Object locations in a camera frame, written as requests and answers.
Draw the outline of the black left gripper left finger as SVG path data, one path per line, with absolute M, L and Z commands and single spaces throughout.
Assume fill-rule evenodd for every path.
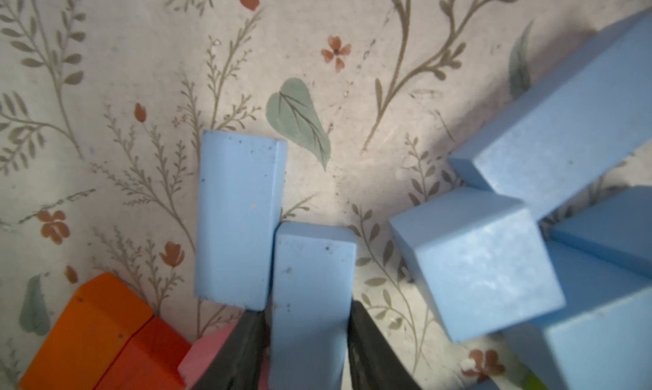
M 267 339 L 263 311 L 248 310 L 192 390 L 256 390 Z

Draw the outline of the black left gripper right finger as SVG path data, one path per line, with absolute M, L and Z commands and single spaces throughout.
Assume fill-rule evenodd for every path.
M 353 390 L 421 390 L 392 350 L 368 310 L 356 300 L 351 302 L 347 347 Z

